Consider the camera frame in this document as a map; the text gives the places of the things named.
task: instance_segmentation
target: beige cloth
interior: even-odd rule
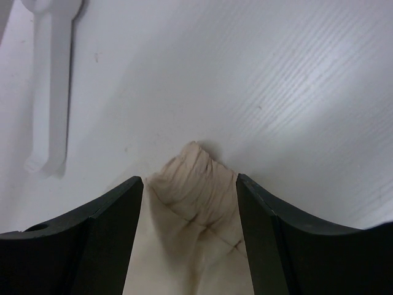
[[[236,177],[192,142],[145,180],[124,294],[253,294]]]

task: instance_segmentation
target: white surface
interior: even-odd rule
[[[66,158],[72,21],[82,0],[22,0],[34,14],[33,150],[28,172],[56,173]]]
[[[190,140],[278,197],[366,227],[392,219],[392,1],[88,1],[75,28],[68,159],[31,147],[31,15],[0,48],[0,231],[58,216]]]

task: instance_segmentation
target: white plastic part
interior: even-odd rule
[[[29,172],[50,176],[66,158],[72,20],[82,0],[22,0],[34,14],[33,151]]]

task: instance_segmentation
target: crumpled cloth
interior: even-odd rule
[[[144,181],[123,294],[253,294],[236,178],[192,142]]]

